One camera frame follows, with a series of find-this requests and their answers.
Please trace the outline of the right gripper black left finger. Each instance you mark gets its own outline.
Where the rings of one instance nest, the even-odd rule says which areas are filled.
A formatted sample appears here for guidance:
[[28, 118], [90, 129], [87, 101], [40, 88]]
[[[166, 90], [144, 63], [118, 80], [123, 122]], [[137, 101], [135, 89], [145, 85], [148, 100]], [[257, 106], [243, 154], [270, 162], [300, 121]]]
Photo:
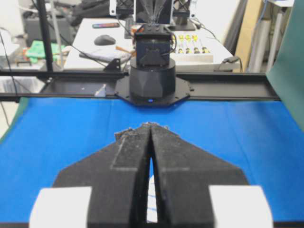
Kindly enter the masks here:
[[105, 148], [62, 169], [42, 188], [31, 228], [129, 228], [144, 220], [151, 127], [117, 135]]

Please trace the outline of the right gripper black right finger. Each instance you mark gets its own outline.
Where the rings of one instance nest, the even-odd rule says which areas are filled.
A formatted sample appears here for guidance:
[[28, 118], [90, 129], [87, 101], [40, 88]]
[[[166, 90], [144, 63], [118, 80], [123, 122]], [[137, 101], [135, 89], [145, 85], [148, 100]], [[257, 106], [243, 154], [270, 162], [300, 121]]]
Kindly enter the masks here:
[[165, 228], [271, 228], [260, 186], [237, 166], [151, 127], [157, 216]]

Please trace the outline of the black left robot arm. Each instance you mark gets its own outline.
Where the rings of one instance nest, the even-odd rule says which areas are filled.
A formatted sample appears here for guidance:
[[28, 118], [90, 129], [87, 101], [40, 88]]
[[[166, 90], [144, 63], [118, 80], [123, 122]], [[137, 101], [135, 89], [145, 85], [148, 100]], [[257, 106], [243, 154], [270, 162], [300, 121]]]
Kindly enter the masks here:
[[170, 57], [173, 34], [164, 25], [143, 24], [134, 33], [136, 56], [130, 71], [119, 79], [115, 95], [136, 106], [169, 106], [189, 98], [188, 81], [176, 76]]

